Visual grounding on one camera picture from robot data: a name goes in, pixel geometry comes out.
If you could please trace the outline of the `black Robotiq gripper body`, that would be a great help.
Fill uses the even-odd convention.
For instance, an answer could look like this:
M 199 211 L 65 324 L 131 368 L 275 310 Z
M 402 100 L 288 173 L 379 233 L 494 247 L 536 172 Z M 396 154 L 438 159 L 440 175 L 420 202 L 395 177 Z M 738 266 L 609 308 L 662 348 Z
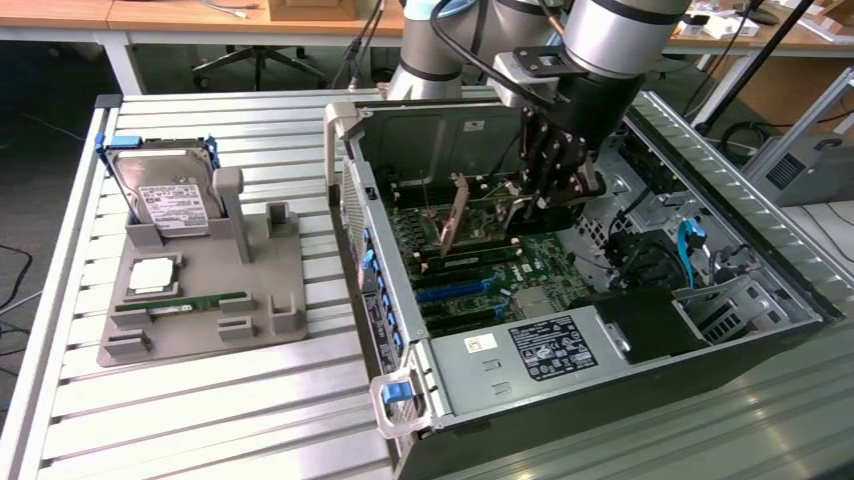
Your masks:
M 554 106 L 539 110 L 535 125 L 584 140 L 589 150 L 598 150 L 621 124 L 623 115 L 643 86 L 646 75 L 617 79 L 593 72 L 560 76 Z

